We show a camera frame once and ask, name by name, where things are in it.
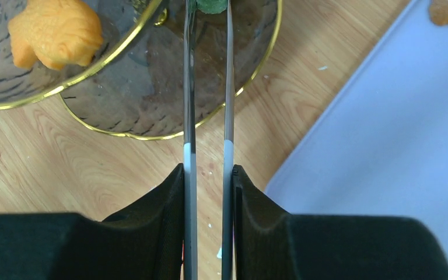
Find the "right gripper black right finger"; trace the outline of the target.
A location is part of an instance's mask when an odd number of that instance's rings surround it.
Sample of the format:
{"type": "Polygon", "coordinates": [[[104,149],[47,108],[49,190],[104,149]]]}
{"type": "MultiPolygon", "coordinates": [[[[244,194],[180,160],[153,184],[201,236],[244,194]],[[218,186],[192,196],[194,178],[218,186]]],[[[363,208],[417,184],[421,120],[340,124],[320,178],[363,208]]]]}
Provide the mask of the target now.
{"type": "Polygon", "coordinates": [[[284,210],[235,165],[237,279],[448,279],[431,231],[412,218],[284,210]]]}

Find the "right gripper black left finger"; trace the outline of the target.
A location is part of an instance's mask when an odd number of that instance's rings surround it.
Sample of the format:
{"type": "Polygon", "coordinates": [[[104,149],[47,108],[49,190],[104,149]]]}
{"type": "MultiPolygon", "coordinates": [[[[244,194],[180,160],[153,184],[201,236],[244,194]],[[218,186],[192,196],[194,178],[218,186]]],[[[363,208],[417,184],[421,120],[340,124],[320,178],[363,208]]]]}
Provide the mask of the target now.
{"type": "Polygon", "coordinates": [[[97,222],[78,213],[0,214],[0,279],[179,279],[184,171],[97,222]]]}

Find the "metal serving tongs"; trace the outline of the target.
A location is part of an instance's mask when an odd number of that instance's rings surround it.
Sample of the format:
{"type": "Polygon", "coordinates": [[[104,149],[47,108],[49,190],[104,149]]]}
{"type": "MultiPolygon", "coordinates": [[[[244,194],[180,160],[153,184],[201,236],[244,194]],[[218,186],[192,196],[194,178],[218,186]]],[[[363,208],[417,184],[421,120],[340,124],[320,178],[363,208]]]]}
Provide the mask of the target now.
{"type": "MultiPolygon", "coordinates": [[[[184,92],[184,279],[198,278],[197,164],[195,137],[195,71],[197,2],[186,1],[183,37],[184,92]]],[[[233,209],[229,182],[223,183],[222,279],[233,278],[233,209]]]]}

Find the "three-tier glass cake stand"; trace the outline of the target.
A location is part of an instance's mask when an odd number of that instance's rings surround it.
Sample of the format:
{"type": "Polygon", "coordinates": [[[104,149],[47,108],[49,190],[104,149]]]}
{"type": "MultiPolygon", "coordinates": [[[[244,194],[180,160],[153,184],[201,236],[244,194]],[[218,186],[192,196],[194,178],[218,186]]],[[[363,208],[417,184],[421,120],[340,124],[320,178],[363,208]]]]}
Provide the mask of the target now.
{"type": "MultiPolygon", "coordinates": [[[[94,68],[61,71],[37,62],[14,66],[8,22],[27,1],[0,1],[0,110],[59,95],[88,129],[140,140],[183,134],[183,40],[185,1],[84,1],[97,12],[104,44],[94,68]]],[[[278,36],[282,1],[230,1],[234,84],[241,94],[269,57],[278,36]]],[[[227,15],[196,12],[195,122],[199,126],[225,105],[227,15]]]]}

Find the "orange fish-shaped cake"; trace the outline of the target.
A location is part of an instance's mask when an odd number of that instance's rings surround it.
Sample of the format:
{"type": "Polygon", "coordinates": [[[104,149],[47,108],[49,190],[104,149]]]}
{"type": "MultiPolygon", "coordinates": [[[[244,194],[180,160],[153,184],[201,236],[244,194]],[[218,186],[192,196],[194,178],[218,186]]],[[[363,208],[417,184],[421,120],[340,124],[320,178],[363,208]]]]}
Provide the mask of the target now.
{"type": "Polygon", "coordinates": [[[24,69],[86,67],[103,45],[101,21],[84,1],[28,1],[8,30],[13,63],[24,69]]]}

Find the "green sugared dome cake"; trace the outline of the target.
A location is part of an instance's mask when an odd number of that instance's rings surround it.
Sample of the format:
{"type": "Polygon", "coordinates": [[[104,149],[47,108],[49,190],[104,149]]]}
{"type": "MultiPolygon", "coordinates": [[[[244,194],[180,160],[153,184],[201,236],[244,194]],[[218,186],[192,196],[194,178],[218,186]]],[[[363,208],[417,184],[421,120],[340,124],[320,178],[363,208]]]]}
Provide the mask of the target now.
{"type": "Polygon", "coordinates": [[[228,7],[228,0],[197,0],[197,8],[205,14],[219,14],[228,7]]]}

